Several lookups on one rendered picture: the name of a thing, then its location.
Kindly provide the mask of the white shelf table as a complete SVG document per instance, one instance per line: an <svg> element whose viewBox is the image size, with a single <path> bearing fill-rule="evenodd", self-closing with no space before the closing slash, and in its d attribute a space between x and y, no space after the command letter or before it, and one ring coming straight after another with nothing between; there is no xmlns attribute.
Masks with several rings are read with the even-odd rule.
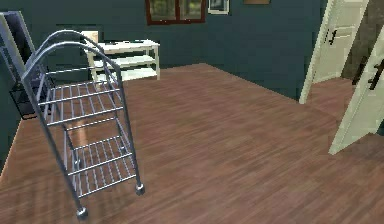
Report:
<svg viewBox="0 0 384 224"><path fill-rule="evenodd" d="M123 81L149 77L160 79L159 43L146 39L100 43L100 46L120 67Z"/></svg>

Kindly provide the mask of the white framed picture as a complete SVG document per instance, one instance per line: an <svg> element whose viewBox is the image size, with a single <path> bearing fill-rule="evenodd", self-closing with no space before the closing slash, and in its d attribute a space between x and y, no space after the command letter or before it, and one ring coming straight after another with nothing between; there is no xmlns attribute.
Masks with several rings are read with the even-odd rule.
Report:
<svg viewBox="0 0 384 224"><path fill-rule="evenodd" d="M226 15L229 13L229 0L208 0L208 13Z"/></svg>

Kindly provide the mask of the beige box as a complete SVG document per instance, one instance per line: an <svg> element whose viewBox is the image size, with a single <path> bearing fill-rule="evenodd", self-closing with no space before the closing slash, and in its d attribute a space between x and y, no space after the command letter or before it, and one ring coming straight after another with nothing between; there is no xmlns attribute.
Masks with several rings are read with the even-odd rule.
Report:
<svg viewBox="0 0 384 224"><path fill-rule="evenodd" d="M92 41L95 43L98 42L99 37L98 37L98 32L97 31L82 31L82 34L88 38L90 38Z"/></svg>

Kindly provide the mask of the white room door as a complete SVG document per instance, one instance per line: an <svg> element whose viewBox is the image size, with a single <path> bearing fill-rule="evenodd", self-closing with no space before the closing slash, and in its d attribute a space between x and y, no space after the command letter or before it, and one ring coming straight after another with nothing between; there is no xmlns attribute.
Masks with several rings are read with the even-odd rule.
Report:
<svg viewBox="0 0 384 224"><path fill-rule="evenodd" d="M316 62L313 82L341 76L369 0L330 0L326 30ZM334 43L325 43L327 30L336 30Z"/></svg>
<svg viewBox="0 0 384 224"><path fill-rule="evenodd" d="M384 119L384 71L380 76L376 88L370 90L368 80L373 78L376 69L384 59L384 26L371 51L364 67L361 78L345 114L340 122L329 153L335 155L344 148L358 141L369 133L376 133Z"/></svg>

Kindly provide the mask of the grey framed mirror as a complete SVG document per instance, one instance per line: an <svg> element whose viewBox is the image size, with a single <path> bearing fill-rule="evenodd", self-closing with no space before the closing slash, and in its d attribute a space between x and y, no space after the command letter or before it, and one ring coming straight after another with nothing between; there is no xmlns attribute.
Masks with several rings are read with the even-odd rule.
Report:
<svg viewBox="0 0 384 224"><path fill-rule="evenodd" d="M0 38L4 60L15 82L26 70L29 58L35 52L23 15L20 11L0 12Z"/></svg>

